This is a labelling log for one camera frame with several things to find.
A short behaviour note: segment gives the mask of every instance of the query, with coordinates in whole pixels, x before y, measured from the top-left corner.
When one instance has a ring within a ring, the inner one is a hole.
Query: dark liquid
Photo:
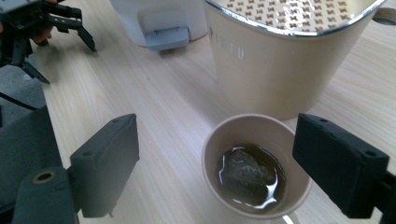
[[[218,160],[216,176],[222,197],[249,213],[265,213],[282,204],[287,185],[284,170],[266,149],[239,145]]]

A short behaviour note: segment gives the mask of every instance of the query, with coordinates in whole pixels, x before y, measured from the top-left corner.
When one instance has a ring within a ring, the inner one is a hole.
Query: wooden table
[[[201,169],[205,139],[238,114],[222,97],[208,36],[184,49],[158,53],[127,37],[108,0],[66,1],[83,11],[98,51],[75,32],[53,32],[35,48],[64,167],[69,156],[115,117],[136,113],[141,159],[114,218],[81,223],[283,223],[240,217],[211,194]],[[386,7],[396,8],[389,0]],[[396,27],[371,21],[318,102],[307,113],[329,119],[391,157],[396,173]],[[296,119],[284,122],[295,129]],[[314,184],[294,223],[377,223],[348,220]]]

